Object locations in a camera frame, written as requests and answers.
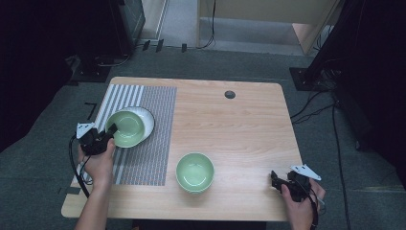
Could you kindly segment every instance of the wire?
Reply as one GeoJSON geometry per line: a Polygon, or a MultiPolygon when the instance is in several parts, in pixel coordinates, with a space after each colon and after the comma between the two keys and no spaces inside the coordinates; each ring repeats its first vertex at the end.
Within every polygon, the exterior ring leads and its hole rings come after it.
{"type": "Polygon", "coordinates": [[[310,114],[306,114],[303,117],[296,120],[295,122],[292,122],[292,125],[303,123],[303,122],[309,120],[312,116],[319,115],[323,110],[326,110],[326,109],[328,109],[328,108],[330,108],[330,107],[332,107],[334,105],[335,105],[335,103],[327,105],[327,106],[325,106],[323,108],[320,108],[320,109],[318,109],[318,110],[316,110],[316,111],[314,111],[314,112],[312,112],[310,114]]]}
{"type": "Polygon", "coordinates": [[[303,107],[299,112],[297,112],[295,115],[290,116],[290,119],[295,118],[295,117],[297,117],[299,114],[303,113],[303,112],[305,111],[305,109],[307,108],[307,106],[310,104],[310,102],[311,102],[315,97],[317,97],[317,96],[320,95],[321,93],[326,93],[326,92],[328,92],[328,91],[319,91],[319,92],[317,92],[315,95],[313,95],[311,98],[307,99],[307,102],[306,102],[306,104],[304,105],[304,107],[303,107]]]}
{"type": "Polygon", "coordinates": [[[81,164],[81,166],[80,166],[80,176],[81,176],[81,179],[82,179],[82,180],[84,181],[84,183],[87,184],[87,185],[92,185],[92,184],[93,184],[93,180],[92,180],[92,179],[91,179],[91,180],[86,180],[86,179],[84,178],[84,175],[83,175],[84,167],[86,166],[87,162],[90,160],[90,157],[92,157],[92,155],[90,155],[90,156],[87,158],[87,160],[86,160],[83,164],[81,164]]]}
{"type": "Polygon", "coordinates": [[[200,50],[200,49],[207,48],[212,44],[213,41],[215,43],[215,40],[214,40],[214,16],[215,16],[215,0],[214,0],[214,4],[213,4],[213,14],[212,14],[212,35],[210,36],[210,39],[209,39],[209,41],[207,42],[206,45],[204,45],[202,47],[196,47],[196,49],[200,50]]]}
{"type": "Polygon", "coordinates": [[[310,193],[307,192],[307,190],[305,189],[305,187],[299,183],[299,181],[297,181],[296,179],[294,180],[298,185],[301,186],[302,190],[304,191],[305,194],[307,194],[308,199],[310,200],[310,204],[311,204],[311,209],[313,211],[313,221],[311,223],[311,227],[310,230],[314,230],[316,229],[317,225],[319,224],[319,214],[317,212],[317,209],[319,207],[319,200],[317,199],[317,195],[316,193],[314,193],[314,191],[310,188],[310,190],[313,192],[314,196],[316,196],[316,202],[314,202],[313,198],[311,197],[310,193]]]}
{"type": "Polygon", "coordinates": [[[87,191],[87,188],[84,185],[83,180],[81,179],[80,175],[78,174],[77,168],[75,166],[74,155],[72,153],[72,144],[75,141],[75,139],[76,139],[76,133],[75,133],[75,135],[72,136],[71,140],[69,141],[69,159],[71,161],[72,170],[74,171],[75,177],[78,180],[78,183],[79,183],[81,189],[83,190],[86,197],[89,197],[90,196],[89,191],[87,191]]]}
{"type": "Polygon", "coordinates": [[[340,168],[340,179],[341,179],[341,184],[343,186],[344,209],[345,209],[345,212],[346,212],[347,228],[350,230],[351,226],[350,226],[349,205],[347,203],[346,184],[345,184],[344,176],[343,176],[343,165],[342,165],[342,159],[341,159],[340,141],[338,139],[337,127],[335,125],[335,106],[332,107],[332,124],[334,126],[334,135],[335,135],[335,140],[336,140],[336,143],[337,143],[338,166],[340,168]]]}

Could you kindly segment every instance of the ceramic bowl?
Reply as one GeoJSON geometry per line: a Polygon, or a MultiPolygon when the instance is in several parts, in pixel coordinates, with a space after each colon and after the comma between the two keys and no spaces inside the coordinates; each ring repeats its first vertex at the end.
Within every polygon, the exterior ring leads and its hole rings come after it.
{"type": "Polygon", "coordinates": [[[107,119],[105,130],[107,131],[113,124],[117,126],[117,131],[114,133],[114,143],[117,147],[130,148],[143,141],[146,127],[136,113],[119,110],[107,119]]]}
{"type": "Polygon", "coordinates": [[[183,156],[176,167],[176,180],[187,192],[199,194],[207,190],[214,179],[214,165],[206,155],[192,152],[183,156]]]}

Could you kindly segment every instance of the striped mat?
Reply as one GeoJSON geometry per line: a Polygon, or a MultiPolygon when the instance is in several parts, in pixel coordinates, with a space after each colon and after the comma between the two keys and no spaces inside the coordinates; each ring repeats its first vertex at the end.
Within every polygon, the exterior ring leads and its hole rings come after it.
{"type": "Polygon", "coordinates": [[[175,99],[176,87],[109,85],[95,122],[98,131],[111,114],[129,106],[144,107],[155,118],[155,128],[145,141],[133,148],[116,147],[115,184],[165,185],[175,99]]]}

